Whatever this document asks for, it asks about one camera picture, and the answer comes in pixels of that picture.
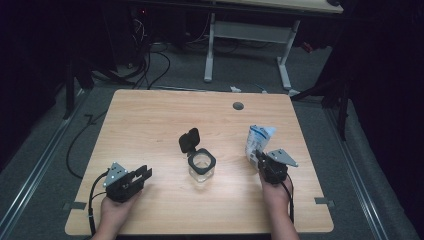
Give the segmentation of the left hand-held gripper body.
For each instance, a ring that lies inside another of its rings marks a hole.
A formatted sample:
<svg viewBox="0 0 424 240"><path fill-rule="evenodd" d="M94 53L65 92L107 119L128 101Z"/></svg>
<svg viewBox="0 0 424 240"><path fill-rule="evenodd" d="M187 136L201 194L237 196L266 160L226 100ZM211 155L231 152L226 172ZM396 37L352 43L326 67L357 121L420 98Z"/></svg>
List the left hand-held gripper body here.
<svg viewBox="0 0 424 240"><path fill-rule="evenodd" d="M103 187L106 195L115 202L126 202L144 188L138 181L139 175L129 172L117 162L113 162L106 175Z"/></svg>

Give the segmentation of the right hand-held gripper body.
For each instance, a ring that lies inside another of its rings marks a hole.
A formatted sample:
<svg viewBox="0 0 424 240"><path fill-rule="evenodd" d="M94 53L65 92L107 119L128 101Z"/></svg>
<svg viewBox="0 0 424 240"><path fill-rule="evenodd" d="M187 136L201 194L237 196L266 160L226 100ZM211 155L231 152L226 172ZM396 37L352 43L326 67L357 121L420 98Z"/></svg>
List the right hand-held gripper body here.
<svg viewBox="0 0 424 240"><path fill-rule="evenodd" d="M268 183L282 183L288 176L288 167L298 166L298 163L283 149L264 154L266 155L265 161L263 163L258 162L258 170Z"/></svg>

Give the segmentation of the white and blue snack pouch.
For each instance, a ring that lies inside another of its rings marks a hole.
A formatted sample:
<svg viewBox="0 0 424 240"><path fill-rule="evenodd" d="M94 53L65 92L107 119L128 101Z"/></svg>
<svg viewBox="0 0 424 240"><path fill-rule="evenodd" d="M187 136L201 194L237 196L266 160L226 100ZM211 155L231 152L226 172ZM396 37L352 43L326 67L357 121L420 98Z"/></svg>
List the white and blue snack pouch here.
<svg viewBox="0 0 424 240"><path fill-rule="evenodd" d="M251 125L245 145L245 154L250 164L257 169L258 158L256 152L263 152L269 140L276 131L275 127Z"/></svg>

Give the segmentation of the glass jar with black lid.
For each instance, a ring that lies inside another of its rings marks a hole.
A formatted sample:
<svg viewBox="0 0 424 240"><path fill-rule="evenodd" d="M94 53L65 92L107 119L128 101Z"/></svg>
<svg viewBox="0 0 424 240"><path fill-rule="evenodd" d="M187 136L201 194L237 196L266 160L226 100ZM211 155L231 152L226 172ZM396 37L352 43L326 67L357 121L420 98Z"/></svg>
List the glass jar with black lid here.
<svg viewBox="0 0 424 240"><path fill-rule="evenodd" d="M198 183L203 183L213 176L216 158L205 148L197 148L200 134L197 128L190 129L179 138L182 153L187 156L190 176Z"/></svg>

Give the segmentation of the person's left hand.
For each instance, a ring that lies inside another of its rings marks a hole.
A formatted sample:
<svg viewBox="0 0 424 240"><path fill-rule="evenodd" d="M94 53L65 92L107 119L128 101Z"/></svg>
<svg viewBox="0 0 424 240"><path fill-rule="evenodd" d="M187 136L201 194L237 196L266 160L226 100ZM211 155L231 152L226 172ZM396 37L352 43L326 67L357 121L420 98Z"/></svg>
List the person's left hand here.
<svg viewBox="0 0 424 240"><path fill-rule="evenodd" d="M118 231L126 222L130 211L139 199L140 195L136 194L126 202L120 203L105 197L101 203L101 219L100 228L106 230Z"/></svg>

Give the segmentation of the person's right hand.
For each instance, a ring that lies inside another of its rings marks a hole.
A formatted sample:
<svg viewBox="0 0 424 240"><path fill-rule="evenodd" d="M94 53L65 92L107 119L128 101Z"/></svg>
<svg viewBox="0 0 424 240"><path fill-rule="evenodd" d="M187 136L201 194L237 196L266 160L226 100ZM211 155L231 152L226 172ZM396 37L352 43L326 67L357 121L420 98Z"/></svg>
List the person's right hand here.
<svg viewBox="0 0 424 240"><path fill-rule="evenodd" d="M293 192L290 178L287 177L279 184L271 184L266 182L263 176L260 176L260 182L266 208L271 212L287 212Z"/></svg>

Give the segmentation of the black stand leg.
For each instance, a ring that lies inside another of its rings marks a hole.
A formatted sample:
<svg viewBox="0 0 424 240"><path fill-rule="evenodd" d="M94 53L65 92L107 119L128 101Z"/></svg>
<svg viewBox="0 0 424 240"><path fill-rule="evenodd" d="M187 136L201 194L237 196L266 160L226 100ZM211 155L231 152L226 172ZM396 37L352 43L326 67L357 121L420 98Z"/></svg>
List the black stand leg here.
<svg viewBox="0 0 424 240"><path fill-rule="evenodd" d="M336 107L338 115L336 117L336 132L345 141L346 119L348 117L348 97L350 81L348 79L334 78L332 80L318 83L316 86L291 96L292 101L299 101L309 96L322 95L321 106L324 109Z"/></svg>
<svg viewBox="0 0 424 240"><path fill-rule="evenodd" d="M90 68L83 60L78 58L72 58L66 65L66 111L64 119L68 119L75 109L75 82L78 82L83 90L91 90L94 87Z"/></svg>

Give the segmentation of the white-framed desk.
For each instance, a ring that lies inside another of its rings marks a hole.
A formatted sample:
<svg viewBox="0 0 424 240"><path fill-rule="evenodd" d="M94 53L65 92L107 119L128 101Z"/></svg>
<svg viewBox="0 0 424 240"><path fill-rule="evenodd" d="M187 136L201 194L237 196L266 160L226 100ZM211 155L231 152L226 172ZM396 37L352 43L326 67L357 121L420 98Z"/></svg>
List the white-framed desk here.
<svg viewBox="0 0 424 240"><path fill-rule="evenodd" d="M223 4L236 4L241 7L253 7L255 10L287 10L294 13L338 15L344 11L338 0L211 0L211 2L213 7ZM286 61L301 23L299 17L290 20L287 26L217 20L214 13L209 15L209 20L205 82L210 83L213 79L214 42L217 38L277 43L285 46L282 55L276 58L282 86L289 93L295 93L287 72Z"/></svg>

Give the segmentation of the metal floor rail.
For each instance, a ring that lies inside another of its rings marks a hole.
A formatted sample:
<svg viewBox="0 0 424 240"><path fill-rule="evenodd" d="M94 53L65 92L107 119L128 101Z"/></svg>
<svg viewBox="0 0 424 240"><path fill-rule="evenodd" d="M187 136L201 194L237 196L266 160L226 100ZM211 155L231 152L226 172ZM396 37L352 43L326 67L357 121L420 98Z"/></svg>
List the metal floor rail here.
<svg viewBox="0 0 424 240"><path fill-rule="evenodd" d="M57 103L36 122L11 162L0 173L0 238L12 231L53 160L76 111L89 94L89 90L78 90L75 107L67 114L66 97L61 92L56 98Z"/></svg>
<svg viewBox="0 0 424 240"><path fill-rule="evenodd" d="M324 109L323 112L329 124L331 125L332 131L342 151L349 178L351 179L353 189L356 193L362 212L367 220L369 228L374 236L374 239L389 240L388 234L380 219L375 203L371 198L371 195L355 163L353 154L347 143L346 137L339 132L336 114L331 109Z"/></svg>

